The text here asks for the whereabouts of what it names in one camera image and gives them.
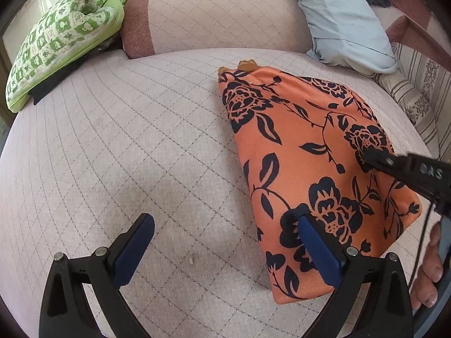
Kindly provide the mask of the person right hand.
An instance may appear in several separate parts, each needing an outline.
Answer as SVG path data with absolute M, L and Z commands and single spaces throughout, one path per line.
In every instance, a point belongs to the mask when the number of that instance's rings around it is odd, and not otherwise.
M 437 302 L 438 292 L 435 283 L 439 282 L 443 275 L 443 263 L 438 253 L 440 231 L 440 223 L 437 222 L 431 229 L 422 265 L 410 291 L 410 302 L 414 310 L 422 305 L 431 308 Z

